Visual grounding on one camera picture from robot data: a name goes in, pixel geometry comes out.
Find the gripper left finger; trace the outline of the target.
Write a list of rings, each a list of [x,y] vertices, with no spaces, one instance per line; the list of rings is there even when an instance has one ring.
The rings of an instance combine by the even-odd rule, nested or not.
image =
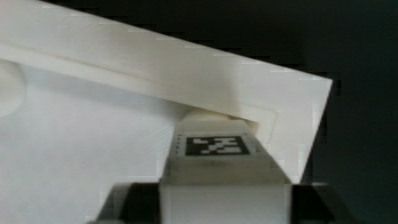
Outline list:
[[[118,183],[98,217],[87,224],[162,224],[157,183]]]

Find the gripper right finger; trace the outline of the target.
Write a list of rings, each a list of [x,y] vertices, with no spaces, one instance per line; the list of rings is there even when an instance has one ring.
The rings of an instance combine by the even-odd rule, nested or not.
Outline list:
[[[290,224],[363,224],[329,184],[293,186]]]

